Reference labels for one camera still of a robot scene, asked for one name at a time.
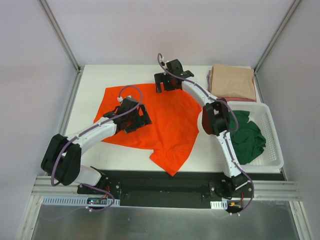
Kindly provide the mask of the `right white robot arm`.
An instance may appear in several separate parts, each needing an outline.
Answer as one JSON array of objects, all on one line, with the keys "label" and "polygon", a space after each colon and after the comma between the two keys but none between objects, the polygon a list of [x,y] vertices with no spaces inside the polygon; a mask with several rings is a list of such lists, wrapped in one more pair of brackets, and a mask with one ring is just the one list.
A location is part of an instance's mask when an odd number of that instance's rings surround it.
[{"label": "right white robot arm", "polygon": [[239,128],[234,112],[224,98],[214,96],[196,82],[191,71],[184,71],[178,59],[165,62],[159,53],[157,62],[163,73],[154,75],[156,92],[182,90],[191,96],[202,107],[203,130],[208,135],[215,136],[222,148],[225,177],[221,184],[214,188],[215,194],[227,200],[237,197],[250,178],[241,168],[231,141],[231,133]]}]

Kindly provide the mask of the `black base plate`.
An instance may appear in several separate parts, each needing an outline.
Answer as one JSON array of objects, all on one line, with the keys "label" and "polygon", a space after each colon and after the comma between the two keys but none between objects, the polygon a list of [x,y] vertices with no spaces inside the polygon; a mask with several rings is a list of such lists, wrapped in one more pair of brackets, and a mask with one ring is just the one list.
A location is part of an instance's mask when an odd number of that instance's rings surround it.
[{"label": "black base plate", "polygon": [[170,176],[164,171],[103,170],[102,188],[109,191],[121,206],[208,209],[223,197],[249,199],[251,183],[232,191],[221,172],[179,172]]}]

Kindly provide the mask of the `folded pink t shirt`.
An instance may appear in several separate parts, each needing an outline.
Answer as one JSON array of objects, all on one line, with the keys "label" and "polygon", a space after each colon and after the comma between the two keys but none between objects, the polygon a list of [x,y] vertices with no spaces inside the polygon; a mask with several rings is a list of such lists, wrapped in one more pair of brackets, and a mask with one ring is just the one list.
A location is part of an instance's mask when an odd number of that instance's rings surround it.
[{"label": "folded pink t shirt", "polygon": [[222,97],[228,101],[238,102],[256,102],[257,93],[254,84],[254,78],[244,82],[235,83]]}]

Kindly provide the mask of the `white plastic basket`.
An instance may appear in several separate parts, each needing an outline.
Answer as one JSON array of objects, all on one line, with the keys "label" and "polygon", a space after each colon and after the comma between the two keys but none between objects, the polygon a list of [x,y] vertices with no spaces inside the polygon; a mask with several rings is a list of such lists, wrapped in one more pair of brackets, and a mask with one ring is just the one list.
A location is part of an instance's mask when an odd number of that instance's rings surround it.
[{"label": "white plastic basket", "polygon": [[247,173],[279,173],[284,159],[269,107],[261,102],[230,101],[228,104],[233,111],[248,111],[249,120],[259,127],[266,138],[264,152],[252,162],[241,165],[241,168]]}]

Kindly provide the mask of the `folded lavender t shirt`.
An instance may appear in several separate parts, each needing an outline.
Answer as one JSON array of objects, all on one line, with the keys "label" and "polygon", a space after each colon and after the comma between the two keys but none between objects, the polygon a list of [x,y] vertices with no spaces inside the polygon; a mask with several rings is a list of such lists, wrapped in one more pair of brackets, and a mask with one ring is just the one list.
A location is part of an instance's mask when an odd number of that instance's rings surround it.
[{"label": "folded lavender t shirt", "polygon": [[208,71],[206,75],[206,81],[207,81],[207,90],[211,91],[211,70]]}]

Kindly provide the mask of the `green t shirt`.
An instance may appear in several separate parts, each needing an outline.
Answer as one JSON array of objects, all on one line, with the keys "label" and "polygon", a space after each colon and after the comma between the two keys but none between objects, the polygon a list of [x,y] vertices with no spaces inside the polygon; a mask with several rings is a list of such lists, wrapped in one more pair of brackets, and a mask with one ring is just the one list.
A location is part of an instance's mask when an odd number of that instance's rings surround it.
[{"label": "green t shirt", "polygon": [[230,133],[230,139],[239,164],[246,165],[265,151],[267,141],[258,125],[250,120],[249,111],[234,110],[233,113],[238,129]]}]

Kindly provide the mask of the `orange t shirt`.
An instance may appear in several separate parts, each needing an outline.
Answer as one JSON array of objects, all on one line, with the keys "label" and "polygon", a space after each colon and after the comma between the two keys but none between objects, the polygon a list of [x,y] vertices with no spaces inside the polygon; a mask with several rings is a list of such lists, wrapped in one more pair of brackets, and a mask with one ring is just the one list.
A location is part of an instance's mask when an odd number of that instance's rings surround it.
[{"label": "orange t shirt", "polygon": [[138,130],[123,131],[104,139],[105,143],[141,150],[152,150],[150,159],[174,176],[190,156],[195,144],[198,117],[202,107],[182,90],[156,92],[152,83],[138,84],[136,89],[124,86],[108,87],[97,110],[94,121],[119,105],[118,96],[132,96],[142,100],[151,119]]}]

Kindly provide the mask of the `right aluminium post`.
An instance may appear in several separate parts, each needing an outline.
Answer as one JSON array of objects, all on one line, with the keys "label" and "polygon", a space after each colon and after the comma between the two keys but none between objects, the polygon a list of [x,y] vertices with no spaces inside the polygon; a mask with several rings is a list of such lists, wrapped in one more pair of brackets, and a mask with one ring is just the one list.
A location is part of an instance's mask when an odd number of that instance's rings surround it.
[{"label": "right aluminium post", "polygon": [[285,15],[283,16],[282,20],[280,21],[279,25],[277,26],[274,34],[272,35],[271,39],[269,40],[266,48],[264,49],[261,57],[259,58],[256,66],[254,67],[254,76],[256,76],[261,69],[263,63],[273,50],[275,44],[277,43],[278,38],[281,36],[282,32],[285,30],[286,26],[288,25],[289,21],[291,20],[292,16],[296,12],[298,6],[301,4],[302,0],[293,0],[286,11]]}]

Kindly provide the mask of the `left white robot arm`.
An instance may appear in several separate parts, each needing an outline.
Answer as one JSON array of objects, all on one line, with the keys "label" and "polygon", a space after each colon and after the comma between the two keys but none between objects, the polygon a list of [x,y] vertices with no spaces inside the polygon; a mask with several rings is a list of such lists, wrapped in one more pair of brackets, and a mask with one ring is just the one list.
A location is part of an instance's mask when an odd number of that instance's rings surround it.
[{"label": "left white robot arm", "polygon": [[77,183],[99,195],[108,191],[108,177],[93,166],[82,165],[82,155],[104,139],[120,132],[126,134],[152,123],[144,104],[131,96],[90,127],[69,136],[54,135],[41,162],[41,169],[51,176],[51,184]]}]

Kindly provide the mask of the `left aluminium post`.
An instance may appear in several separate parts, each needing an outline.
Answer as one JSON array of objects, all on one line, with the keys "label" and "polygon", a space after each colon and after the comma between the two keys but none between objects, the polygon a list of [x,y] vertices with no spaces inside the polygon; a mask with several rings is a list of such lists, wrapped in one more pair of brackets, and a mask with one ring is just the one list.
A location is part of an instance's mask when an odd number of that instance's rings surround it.
[{"label": "left aluminium post", "polygon": [[50,26],[53,29],[53,32],[55,34],[55,36],[57,37],[57,40],[59,41],[63,51],[65,52],[68,60],[70,61],[70,63],[72,64],[73,68],[75,69],[75,71],[77,73],[79,73],[81,71],[81,66],[78,63],[78,61],[76,60],[76,57],[48,3],[47,0],[38,0],[37,1],[41,7],[41,9],[43,10]]}]

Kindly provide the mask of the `aluminium post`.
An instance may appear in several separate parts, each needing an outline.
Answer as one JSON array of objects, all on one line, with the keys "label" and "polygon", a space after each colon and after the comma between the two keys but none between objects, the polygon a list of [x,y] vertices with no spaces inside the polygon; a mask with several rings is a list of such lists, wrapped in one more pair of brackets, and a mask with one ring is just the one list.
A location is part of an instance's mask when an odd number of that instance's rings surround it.
[{"label": "aluminium post", "polygon": [[77,73],[79,73],[81,71],[81,66],[78,63],[78,61],[76,60],[76,57],[48,3],[47,0],[38,0],[37,1],[41,7],[41,9],[43,10],[50,26],[53,29],[53,32],[55,34],[55,36],[57,37],[57,40],[59,41],[63,51],[65,52],[68,60],[70,61],[70,63],[72,64],[73,68],[75,69],[75,71]]},{"label": "aluminium post", "polygon": [[280,21],[279,25],[277,26],[274,34],[272,35],[271,39],[269,40],[266,48],[264,49],[261,57],[259,58],[256,66],[254,67],[254,76],[256,76],[261,69],[263,63],[273,50],[275,44],[277,43],[278,38],[281,36],[282,32],[285,30],[286,26],[288,25],[289,21],[291,20],[292,16],[296,12],[298,6],[301,4],[302,0],[293,0],[286,11],[285,15],[283,16],[282,20]]}]

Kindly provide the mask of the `folded beige t shirt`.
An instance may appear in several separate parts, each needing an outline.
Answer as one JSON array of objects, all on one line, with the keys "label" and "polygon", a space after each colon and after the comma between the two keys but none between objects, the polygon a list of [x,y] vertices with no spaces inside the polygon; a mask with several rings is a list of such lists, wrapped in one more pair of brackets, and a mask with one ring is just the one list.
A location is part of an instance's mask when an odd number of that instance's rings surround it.
[{"label": "folded beige t shirt", "polygon": [[211,68],[210,92],[216,97],[256,101],[254,70],[238,66],[215,64]]}]

